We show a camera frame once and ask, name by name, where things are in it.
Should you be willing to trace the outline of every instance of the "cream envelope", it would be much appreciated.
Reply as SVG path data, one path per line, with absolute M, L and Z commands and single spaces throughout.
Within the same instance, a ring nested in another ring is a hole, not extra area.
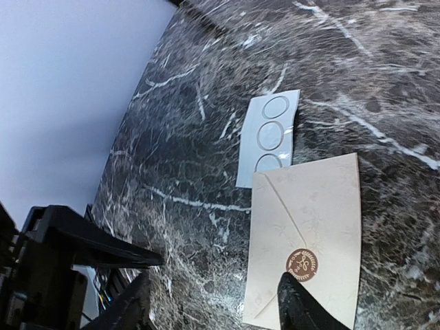
M 252 185 L 243 321 L 280 329 L 276 290 L 289 270 L 352 329 L 361 257 L 357 155 L 254 173 Z

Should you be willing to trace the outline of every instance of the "dark marble surface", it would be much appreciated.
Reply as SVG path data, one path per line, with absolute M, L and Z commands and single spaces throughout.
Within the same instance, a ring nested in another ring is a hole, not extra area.
M 160 251 L 158 329 L 241 324 L 250 190 L 235 188 L 250 98 L 301 89 L 293 163 L 357 152 L 356 329 L 440 329 L 440 4 L 188 3 L 129 105 L 93 206 Z

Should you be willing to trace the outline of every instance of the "black object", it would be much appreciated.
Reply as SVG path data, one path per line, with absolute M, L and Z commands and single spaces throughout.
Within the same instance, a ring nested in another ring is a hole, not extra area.
M 124 292 L 130 282 L 122 275 L 120 269 L 96 268 L 95 271 L 93 286 L 99 295 L 98 308 L 101 314 Z
M 193 5 L 189 1 L 182 1 L 180 8 L 182 8 L 184 13 L 188 15 L 188 17 L 192 19 L 195 24 L 199 25 L 203 31 L 212 34 L 216 39 L 229 32 L 225 26 L 221 26 L 212 20 L 212 15 L 201 11 L 196 5 Z
M 163 263 L 159 254 L 112 237 L 67 206 L 32 208 L 18 233 L 0 204 L 0 329 L 79 329 L 87 278 L 73 264 L 114 269 Z M 127 306 L 134 306 L 131 322 L 144 318 L 135 307 L 142 281 L 133 281 L 87 329 L 129 329 Z
M 184 2 L 183 0 L 169 0 L 174 6 L 179 7 L 182 2 Z
M 349 330 L 290 274 L 278 285 L 281 330 Z

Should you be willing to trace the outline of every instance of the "wax seal sticker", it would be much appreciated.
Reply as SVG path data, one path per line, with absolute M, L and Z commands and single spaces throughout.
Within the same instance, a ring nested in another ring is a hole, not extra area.
M 287 259 L 286 270 L 292 274 L 298 282 L 308 281 L 316 275 L 318 259 L 310 250 L 297 249 Z

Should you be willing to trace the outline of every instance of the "white wall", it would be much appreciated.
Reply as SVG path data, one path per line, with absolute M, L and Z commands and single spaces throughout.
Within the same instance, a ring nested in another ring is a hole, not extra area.
M 0 201 L 94 200 L 119 123 L 175 7 L 166 0 L 1 0 Z

